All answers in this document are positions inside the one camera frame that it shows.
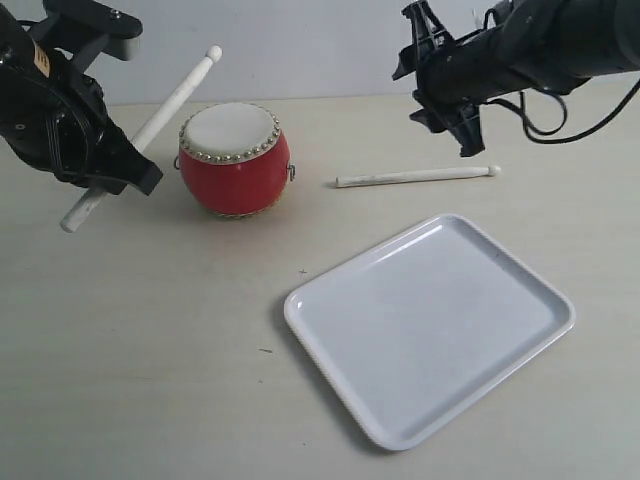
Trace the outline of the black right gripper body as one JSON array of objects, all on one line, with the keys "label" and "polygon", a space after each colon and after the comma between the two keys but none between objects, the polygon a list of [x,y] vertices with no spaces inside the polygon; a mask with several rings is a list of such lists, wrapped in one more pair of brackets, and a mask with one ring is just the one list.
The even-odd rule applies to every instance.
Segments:
[{"label": "black right gripper body", "polygon": [[501,34],[500,29],[488,29],[453,38],[451,47],[414,73],[412,96],[420,109],[480,104],[503,95],[505,65],[496,56]]}]

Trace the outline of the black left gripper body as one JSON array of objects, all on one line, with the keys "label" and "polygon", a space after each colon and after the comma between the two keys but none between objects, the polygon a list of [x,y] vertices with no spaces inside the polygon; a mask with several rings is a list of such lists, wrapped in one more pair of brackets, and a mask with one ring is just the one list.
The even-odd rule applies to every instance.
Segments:
[{"label": "black left gripper body", "polygon": [[56,179],[102,170],[109,120],[97,81],[62,53],[1,46],[1,136],[25,164]]}]

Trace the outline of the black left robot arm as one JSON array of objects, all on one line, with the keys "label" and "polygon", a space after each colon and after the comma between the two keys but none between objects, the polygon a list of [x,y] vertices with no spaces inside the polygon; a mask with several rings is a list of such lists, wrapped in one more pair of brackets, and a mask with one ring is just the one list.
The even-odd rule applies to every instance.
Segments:
[{"label": "black left robot arm", "polygon": [[161,170],[111,119],[87,69],[129,61],[142,22],[97,1],[46,1],[40,21],[1,9],[1,136],[29,167],[80,188],[150,194]]}]

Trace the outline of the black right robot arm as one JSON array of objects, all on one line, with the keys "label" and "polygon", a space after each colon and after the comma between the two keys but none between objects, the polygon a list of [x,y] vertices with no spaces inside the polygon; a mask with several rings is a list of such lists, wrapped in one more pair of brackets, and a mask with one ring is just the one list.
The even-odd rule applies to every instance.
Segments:
[{"label": "black right robot arm", "polygon": [[411,43],[398,55],[392,75],[416,79],[411,120],[431,133],[450,133],[462,157],[485,149],[480,109],[500,105],[520,120],[533,143],[579,141],[609,124],[638,93],[589,129],[560,138],[538,128],[526,113],[528,90],[564,106],[565,96],[595,77],[639,69],[639,4],[626,0],[500,1],[481,25],[456,38],[426,1],[402,11],[411,23]]}]

